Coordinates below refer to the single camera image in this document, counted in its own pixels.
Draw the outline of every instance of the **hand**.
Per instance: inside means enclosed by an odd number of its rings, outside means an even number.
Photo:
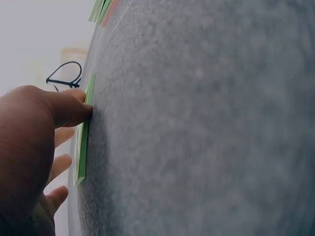
[[[0,98],[0,232],[5,226],[9,235],[55,235],[54,214],[68,190],[43,190],[71,165],[68,155],[53,162],[54,151],[73,135],[66,127],[90,117],[84,100],[77,89],[56,93],[32,86]]]

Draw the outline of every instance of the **eyeglasses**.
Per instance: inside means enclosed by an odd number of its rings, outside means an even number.
[[[62,80],[52,80],[50,79],[60,68],[62,68],[63,66],[65,65],[68,65],[68,64],[71,64],[71,63],[74,63],[74,64],[77,64],[80,68],[80,73],[79,75],[77,76],[77,78],[75,78],[75,80],[71,81],[71,82],[66,82],[66,81],[62,81]],[[59,66],[47,79],[46,79],[46,83],[55,83],[55,84],[60,84],[60,85],[68,85],[71,89],[72,88],[78,88],[80,87],[79,85],[79,82],[81,81],[81,76],[82,74],[82,66],[80,65],[80,63],[76,62],[76,61],[69,61],[69,62],[66,62],[64,64],[62,64],[61,66]]]

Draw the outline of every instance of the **gray fabric surface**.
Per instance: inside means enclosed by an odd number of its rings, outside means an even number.
[[[313,235],[314,5],[120,0],[84,70],[83,235]]]

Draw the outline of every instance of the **green sticky note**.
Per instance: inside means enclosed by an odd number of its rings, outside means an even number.
[[[98,10],[98,8],[100,6],[100,3],[101,3],[101,0],[96,0],[95,1],[92,13],[91,13],[90,18],[89,18],[89,21],[93,21],[95,15],[96,15],[96,11]]]
[[[100,13],[99,15],[99,18],[98,18],[98,24],[101,25],[102,22],[104,21],[105,17],[107,16],[109,10],[110,10],[110,7],[112,6],[114,0],[107,0],[106,3],[107,5],[103,7],[102,9],[102,12]]]
[[[101,0],[101,3],[100,3],[100,5],[99,5],[99,7],[98,7],[98,9],[96,11],[96,15],[94,17],[93,22],[97,22],[98,21],[98,19],[100,18],[100,14],[101,14],[102,10],[107,7],[108,2],[109,2],[109,0]]]
[[[86,104],[92,104],[95,78],[96,75],[92,74],[89,79],[85,98]],[[79,185],[82,180],[85,179],[89,124],[90,122],[87,120],[77,127],[73,168],[73,181],[75,186]]]

